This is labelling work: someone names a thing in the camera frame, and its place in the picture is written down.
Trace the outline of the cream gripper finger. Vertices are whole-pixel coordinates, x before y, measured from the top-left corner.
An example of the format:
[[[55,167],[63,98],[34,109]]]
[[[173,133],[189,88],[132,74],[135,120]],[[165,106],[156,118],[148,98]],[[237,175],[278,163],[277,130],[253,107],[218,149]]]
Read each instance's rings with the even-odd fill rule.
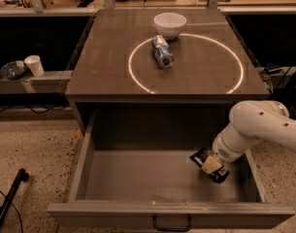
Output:
[[[220,167],[221,162],[219,161],[219,159],[217,157],[209,155],[202,166],[202,170],[206,174],[211,174],[214,171],[218,170]]]

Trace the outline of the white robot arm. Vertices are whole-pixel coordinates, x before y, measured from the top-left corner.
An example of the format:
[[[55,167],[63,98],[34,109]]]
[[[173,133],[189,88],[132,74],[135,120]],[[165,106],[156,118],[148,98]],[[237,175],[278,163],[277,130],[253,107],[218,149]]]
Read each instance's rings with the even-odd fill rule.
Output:
[[[222,162],[234,162],[246,150],[267,141],[296,153],[296,120],[289,117],[286,107],[278,101],[243,101],[232,107],[228,125],[216,136],[213,154],[201,169],[206,174],[220,170]]]

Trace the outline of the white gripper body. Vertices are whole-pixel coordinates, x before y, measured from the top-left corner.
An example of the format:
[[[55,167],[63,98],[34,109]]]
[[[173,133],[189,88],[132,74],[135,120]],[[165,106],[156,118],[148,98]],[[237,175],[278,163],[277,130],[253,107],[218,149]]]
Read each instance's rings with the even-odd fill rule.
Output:
[[[220,161],[234,162],[241,157],[246,150],[258,145],[261,140],[239,133],[229,123],[214,139],[212,150],[214,156]]]

